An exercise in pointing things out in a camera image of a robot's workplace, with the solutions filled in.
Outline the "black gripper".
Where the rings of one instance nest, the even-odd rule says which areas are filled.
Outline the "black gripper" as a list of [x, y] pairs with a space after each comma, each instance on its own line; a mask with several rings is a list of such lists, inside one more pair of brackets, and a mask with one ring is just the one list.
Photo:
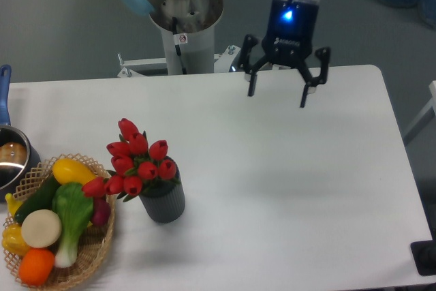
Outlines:
[[[330, 65], [331, 48], [323, 47], [315, 51], [321, 62], [320, 74], [312, 76], [306, 58], [311, 55], [312, 39], [317, 20], [319, 4], [309, 0], [272, 0], [266, 35], [263, 38], [247, 34], [240, 50], [237, 63], [248, 76], [248, 96], [253, 97], [259, 70], [271, 63], [296, 68], [305, 86], [300, 107], [304, 108], [310, 88], [326, 84]], [[251, 51], [262, 45], [264, 55], [254, 64], [250, 63]]]

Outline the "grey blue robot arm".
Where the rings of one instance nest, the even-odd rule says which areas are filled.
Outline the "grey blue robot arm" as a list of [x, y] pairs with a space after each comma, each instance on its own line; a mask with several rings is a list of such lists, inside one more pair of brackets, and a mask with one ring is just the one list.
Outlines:
[[[211, 72], [223, 0], [121, 1], [160, 29], [169, 74]], [[255, 92], [257, 73], [268, 64], [297, 69], [305, 82], [303, 95], [326, 83], [330, 49], [312, 47], [319, 4], [320, 0], [272, 0], [265, 36], [246, 35], [236, 65], [246, 74], [249, 95]]]

